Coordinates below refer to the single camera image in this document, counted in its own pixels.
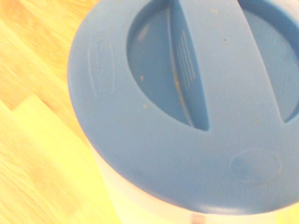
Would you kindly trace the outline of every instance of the wooden surface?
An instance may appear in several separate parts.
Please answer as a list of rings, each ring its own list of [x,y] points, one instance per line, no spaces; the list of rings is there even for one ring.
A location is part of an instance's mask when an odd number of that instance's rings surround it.
[[[72,38],[95,3],[0,0],[0,224],[120,224],[66,84]]]

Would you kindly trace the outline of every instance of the embossed logo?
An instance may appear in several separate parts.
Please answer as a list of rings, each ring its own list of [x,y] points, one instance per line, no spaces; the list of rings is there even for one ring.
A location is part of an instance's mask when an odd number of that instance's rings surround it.
[[[88,50],[89,77],[95,97],[114,93],[114,56],[107,32],[92,35]]]

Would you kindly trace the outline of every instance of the container lid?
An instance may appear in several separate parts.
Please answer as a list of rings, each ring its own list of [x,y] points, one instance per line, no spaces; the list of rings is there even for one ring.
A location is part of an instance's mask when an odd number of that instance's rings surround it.
[[[101,0],[73,40],[71,102],[122,177],[202,213],[299,202],[299,2]]]

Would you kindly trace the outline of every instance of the wooden floor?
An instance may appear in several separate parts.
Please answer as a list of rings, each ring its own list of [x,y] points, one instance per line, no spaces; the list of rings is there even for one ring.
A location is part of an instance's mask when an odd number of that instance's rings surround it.
[[[95,3],[0,0],[0,224],[120,224],[66,84],[72,38]]]

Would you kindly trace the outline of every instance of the plastic container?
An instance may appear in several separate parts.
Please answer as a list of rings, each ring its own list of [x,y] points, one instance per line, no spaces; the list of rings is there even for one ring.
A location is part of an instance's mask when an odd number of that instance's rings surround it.
[[[299,2],[101,0],[71,102],[124,224],[276,224],[299,202]]]

